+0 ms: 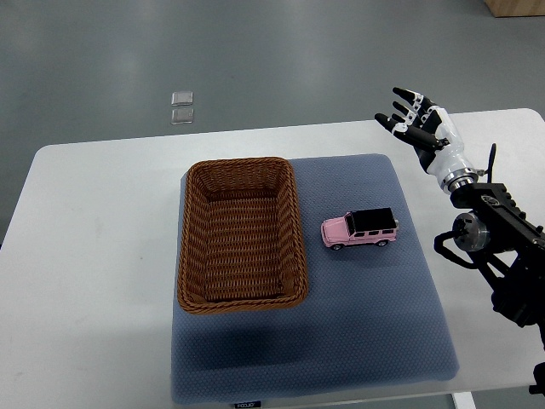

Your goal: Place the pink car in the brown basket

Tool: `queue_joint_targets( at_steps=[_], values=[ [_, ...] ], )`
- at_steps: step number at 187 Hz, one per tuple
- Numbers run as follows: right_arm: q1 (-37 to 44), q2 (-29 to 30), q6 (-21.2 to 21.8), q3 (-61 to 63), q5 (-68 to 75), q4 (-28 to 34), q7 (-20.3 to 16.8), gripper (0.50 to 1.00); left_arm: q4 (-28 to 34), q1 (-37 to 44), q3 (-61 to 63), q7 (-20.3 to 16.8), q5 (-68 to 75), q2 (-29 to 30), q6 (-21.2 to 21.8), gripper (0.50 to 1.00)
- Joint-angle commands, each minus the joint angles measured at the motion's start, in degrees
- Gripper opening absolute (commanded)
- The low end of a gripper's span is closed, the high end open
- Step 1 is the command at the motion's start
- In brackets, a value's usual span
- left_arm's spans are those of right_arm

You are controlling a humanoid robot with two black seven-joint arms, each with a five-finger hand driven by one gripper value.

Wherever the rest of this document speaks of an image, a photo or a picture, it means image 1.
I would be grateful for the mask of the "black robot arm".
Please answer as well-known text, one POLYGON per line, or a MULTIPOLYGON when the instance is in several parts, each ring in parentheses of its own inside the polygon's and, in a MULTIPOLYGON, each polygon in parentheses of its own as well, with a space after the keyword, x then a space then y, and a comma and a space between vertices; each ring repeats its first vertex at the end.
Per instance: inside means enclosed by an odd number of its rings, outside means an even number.
POLYGON ((544 227, 534 226, 501 183, 455 188, 450 201, 465 212, 435 237, 445 259, 480 271, 492 289, 492 309, 544 336, 544 227))

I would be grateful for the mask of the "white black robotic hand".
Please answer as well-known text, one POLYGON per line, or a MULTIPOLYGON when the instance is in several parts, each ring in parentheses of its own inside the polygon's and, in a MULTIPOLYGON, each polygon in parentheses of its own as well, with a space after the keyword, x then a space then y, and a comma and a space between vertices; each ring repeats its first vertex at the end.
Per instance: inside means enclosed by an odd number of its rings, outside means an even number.
POLYGON ((425 173, 436 178, 447 194, 478 181, 478 171, 466 158, 464 143, 448 112, 423 94, 399 87, 393 93, 396 112, 375 115, 375 121, 398 140, 412 146, 425 173))

